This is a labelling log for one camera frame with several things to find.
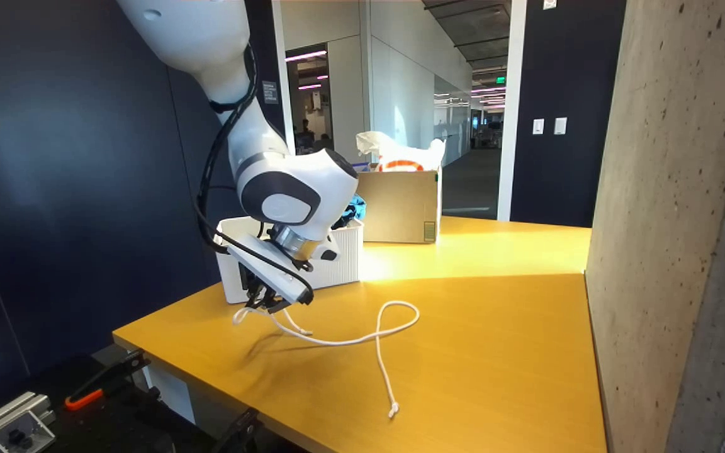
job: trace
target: wooden table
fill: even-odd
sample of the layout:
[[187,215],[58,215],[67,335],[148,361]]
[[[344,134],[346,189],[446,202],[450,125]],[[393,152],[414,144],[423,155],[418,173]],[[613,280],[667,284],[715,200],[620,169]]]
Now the wooden table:
[[[309,450],[606,450],[586,247],[588,228],[442,218],[441,244],[364,247],[364,283],[291,310],[319,337],[369,332],[385,299],[423,310],[413,329],[383,340],[394,420],[369,342],[312,347],[261,314],[233,324],[219,284],[116,340],[256,408]],[[394,310],[385,324],[407,318]]]

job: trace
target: light switch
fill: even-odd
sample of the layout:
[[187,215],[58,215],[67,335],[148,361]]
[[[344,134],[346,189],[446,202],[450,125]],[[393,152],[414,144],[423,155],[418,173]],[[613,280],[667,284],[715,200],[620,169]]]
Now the light switch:
[[565,116],[557,116],[554,137],[565,137]]
[[533,118],[533,137],[543,137],[543,118]]

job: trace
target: concrete pillar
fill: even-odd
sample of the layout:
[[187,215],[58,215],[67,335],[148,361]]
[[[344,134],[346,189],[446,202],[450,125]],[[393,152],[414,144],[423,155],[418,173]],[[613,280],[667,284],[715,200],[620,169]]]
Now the concrete pillar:
[[725,445],[725,0],[628,0],[586,266],[612,450]]

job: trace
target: white cord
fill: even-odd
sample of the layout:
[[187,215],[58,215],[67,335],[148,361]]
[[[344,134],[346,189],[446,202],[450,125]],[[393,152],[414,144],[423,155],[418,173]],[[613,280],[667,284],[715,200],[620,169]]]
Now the white cord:
[[[411,318],[407,322],[403,322],[403,324],[394,324],[394,328],[383,329],[383,318],[385,318],[385,310],[390,310],[390,308],[404,308],[404,310],[413,312],[413,318]],[[403,301],[403,299],[390,299],[390,301],[380,305],[374,332],[367,332],[367,335],[363,335],[363,337],[350,337],[350,340],[322,340],[322,337],[312,337],[312,332],[304,329],[304,328],[300,328],[300,324],[289,318],[286,310],[285,310],[285,318],[286,318],[286,322],[289,322],[291,328],[282,324],[273,314],[270,314],[270,319],[272,319],[282,332],[286,332],[286,335],[291,335],[291,337],[300,337],[300,340],[304,340],[304,342],[312,342],[312,345],[322,345],[322,347],[350,347],[350,345],[360,345],[360,342],[369,342],[369,340],[373,340],[374,347],[378,347],[378,366],[380,366],[380,373],[383,373],[383,381],[385,381],[385,390],[387,390],[387,400],[390,400],[387,418],[393,420],[393,418],[397,416],[401,405],[397,405],[397,400],[394,400],[393,382],[390,382],[390,373],[387,373],[387,368],[385,368],[383,337],[394,335],[394,332],[403,332],[403,329],[411,329],[411,328],[418,322],[418,318],[421,318],[421,310],[418,310],[414,305]]]

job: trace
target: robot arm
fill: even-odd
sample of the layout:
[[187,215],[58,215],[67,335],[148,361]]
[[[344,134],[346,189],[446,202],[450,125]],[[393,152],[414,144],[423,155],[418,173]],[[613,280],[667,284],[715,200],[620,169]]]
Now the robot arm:
[[309,301],[309,286],[294,273],[312,260],[344,211],[356,189],[354,172],[333,152],[294,155],[267,123],[256,98],[237,110],[233,104],[251,85],[243,66],[248,42],[243,0],[117,0],[117,4],[158,61],[189,74],[204,89],[222,123],[239,114],[227,138],[239,202],[248,216],[273,225],[273,233],[270,242],[243,237],[227,250],[285,298],[285,305]]

